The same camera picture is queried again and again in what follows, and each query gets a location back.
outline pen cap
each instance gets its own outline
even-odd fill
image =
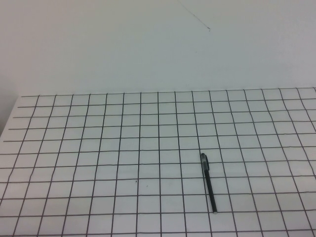
[[[209,170],[208,159],[207,159],[206,154],[202,153],[200,158],[201,158],[203,170]]]

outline pen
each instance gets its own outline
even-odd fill
[[[216,214],[217,208],[216,208],[214,193],[213,193],[213,189],[212,189],[212,185],[211,185],[211,179],[209,177],[208,159],[207,159],[206,154],[204,154],[204,153],[201,154],[200,158],[201,158],[202,168],[203,168],[205,178],[206,178],[206,184],[207,184],[209,198],[211,199],[212,210],[213,210],[213,213]]]

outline white wall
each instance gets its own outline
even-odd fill
[[[18,94],[316,85],[315,0],[180,1],[210,31],[177,0],[1,0],[0,114]]]

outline grid paper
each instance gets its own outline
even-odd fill
[[[315,88],[21,97],[0,236],[315,236],[315,122]]]

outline grid square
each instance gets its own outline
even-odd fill
[[[259,135],[275,134],[276,130],[274,124],[271,122],[257,122],[255,123],[256,132]]]
[[[316,191],[315,176],[294,177],[294,180],[299,192],[315,192]]]
[[[275,194],[254,194],[253,195],[258,211],[279,211],[279,204]]]
[[[214,124],[198,124],[197,133],[199,136],[216,136],[217,135]]]
[[[204,212],[205,210],[207,210],[206,199],[204,196],[201,196],[201,195],[200,196],[195,196],[195,195],[184,196],[184,204],[185,204],[186,212]]]
[[[259,148],[260,147],[257,136],[238,136],[238,140],[239,140],[241,148]]]
[[[218,135],[236,135],[234,124],[231,123],[217,124],[216,130]]]
[[[117,197],[114,213],[136,213],[137,197]]]
[[[123,151],[137,151],[139,150],[139,138],[121,139],[119,148]]]
[[[114,215],[113,233],[133,233],[136,228],[136,215]]]
[[[121,126],[122,123],[122,116],[104,116],[104,126]]]
[[[188,114],[194,112],[193,103],[176,103],[176,110],[178,114]]]
[[[292,177],[273,177],[272,182],[277,193],[297,191]]]
[[[202,170],[200,164],[182,164],[183,178],[202,178]]]
[[[252,195],[231,195],[234,211],[256,211]]]
[[[251,123],[237,123],[235,127],[237,135],[256,135],[254,125]]]
[[[194,102],[194,110],[196,113],[211,113],[212,105],[210,102]]]
[[[168,138],[160,139],[160,148],[164,149],[164,141]],[[158,138],[141,138],[140,139],[140,149],[141,150],[158,150]]]
[[[138,197],[138,212],[140,213],[155,213],[160,212],[160,199],[158,196],[139,196]]]
[[[88,225],[88,216],[67,216],[64,234],[85,234]]]
[[[4,198],[24,198],[26,183],[9,183],[4,194]]]
[[[120,127],[108,127],[107,137],[113,137],[113,138],[138,138],[139,137],[139,128],[140,126],[124,126],[122,128]]]
[[[115,194],[115,181],[95,181],[94,197],[113,196]]]
[[[234,219],[231,213],[210,214],[212,231],[227,232],[235,231]]]
[[[177,195],[182,194],[181,179],[162,179],[160,181],[161,194]]]
[[[45,132],[44,140],[61,140],[64,135],[64,129],[63,128],[56,128],[56,129],[47,129]]]
[[[67,127],[83,127],[85,122],[84,116],[80,117],[68,117]]]
[[[23,200],[2,200],[0,216],[18,216]]]
[[[207,213],[186,214],[187,229],[190,231],[210,231]]]
[[[306,111],[292,110],[289,114],[292,121],[310,121]]]
[[[183,212],[182,196],[161,196],[162,212]]]
[[[183,179],[182,182],[184,194],[205,194],[203,179]]]
[[[264,162],[247,162],[246,169],[249,176],[269,176],[267,165]]]
[[[181,178],[181,169],[179,164],[161,164],[161,178]]]
[[[157,103],[158,93],[142,93],[142,103]]]
[[[176,143],[176,139],[169,139],[170,142],[173,142],[173,144],[169,144],[168,147],[170,149],[178,149],[178,144]],[[180,143],[180,149],[198,149],[198,138],[197,137],[180,137],[179,138]]]
[[[159,104],[159,114],[175,114],[176,106],[175,103],[164,103]]]
[[[222,149],[221,157],[223,162],[238,162],[242,161],[240,149]]]
[[[237,231],[259,231],[260,226],[256,213],[236,213]]]
[[[304,104],[305,109],[307,109],[307,110],[316,109],[315,102],[316,102],[316,99],[303,100],[303,104]]]
[[[195,124],[196,114],[177,114],[178,124]]]
[[[184,215],[183,214],[162,214],[161,225],[163,232],[183,232]]]
[[[231,106],[232,112],[247,112],[247,111],[249,111],[247,102],[231,101],[231,102],[229,102],[229,104]]]
[[[280,212],[260,212],[258,215],[262,230],[285,230],[284,222]]]
[[[234,121],[237,122],[253,122],[250,112],[233,113]]]
[[[230,105],[228,102],[212,102],[214,113],[230,112]]]
[[[264,101],[249,101],[248,106],[250,111],[267,111],[267,105]]]
[[[310,228],[304,211],[287,211],[283,213],[283,216],[289,230],[305,230]]]
[[[285,100],[285,107],[287,110],[303,110],[304,106],[301,100]]]
[[[81,140],[80,141],[80,145],[79,145],[79,151],[81,152],[97,152],[99,150],[103,150],[104,146],[104,143],[106,143],[107,145],[107,142],[111,143],[112,144],[112,141],[114,139],[85,139],[85,140]]]
[[[88,233],[99,234],[111,232],[112,215],[90,216]]]
[[[303,210],[298,194],[277,194],[281,210]]]
[[[212,124],[214,123],[213,114],[195,114],[197,124]]]
[[[72,106],[70,108],[70,116],[86,116],[88,106]]]
[[[88,197],[92,195],[93,181],[73,182],[72,197]]]
[[[252,192],[254,194],[273,193],[272,182],[268,177],[249,178]]]
[[[112,113],[114,115],[119,115],[121,114],[122,112],[122,107],[119,107],[120,110],[117,110],[117,111],[113,111]],[[140,112],[140,104],[137,104],[137,105],[124,105],[124,111],[123,111],[123,114],[124,115],[139,115],[141,112]]]
[[[244,177],[247,176],[245,165],[243,163],[225,163],[226,177]]]
[[[272,118],[268,112],[251,112],[254,122],[271,122]]]
[[[113,213],[114,197],[93,197],[91,214]]]
[[[297,133],[314,133],[314,125],[311,122],[294,122]]]
[[[70,189],[71,189],[71,182],[60,182],[60,183],[54,182],[54,183],[51,183],[48,197],[49,198],[69,197]]]
[[[107,102],[108,95],[90,95],[90,105],[104,105]]]
[[[107,104],[122,104],[123,103],[123,94],[107,94]]]
[[[267,162],[271,176],[291,176],[288,163],[286,161]]]
[[[123,118],[122,119],[122,126],[139,125],[139,119],[140,119],[139,115],[124,115],[122,118]]]
[[[139,232],[159,232],[160,231],[160,215],[156,214],[140,214],[138,215]]]
[[[124,95],[124,104],[139,104],[140,103],[140,93],[126,93]]]
[[[117,196],[137,195],[136,180],[118,180],[117,181]]]
[[[61,234],[65,217],[63,216],[45,216],[42,219],[39,234],[40,235],[58,235]]]
[[[31,176],[31,182],[47,181],[49,182],[52,177],[54,168],[35,168]]]
[[[141,137],[158,137],[158,126],[141,126],[140,136]]]
[[[22,216],[40,216],[43,213],[44,205],[45,205],[45,199],[26,199],[24,200],[21,215]]]
[[[212,91],[210,92],[212,101],[227,101],[227,92],[226,91]]]
[[[91,204],[90,197],[71,198],[69,199],[68,212],[69,215],[89,214]]]
[[[228,178],[228,188],[231,194],[250,193],[247,178]]]
[[[93,180],[95,174],[95,167],[77,167],[75,172],[74,180]]]

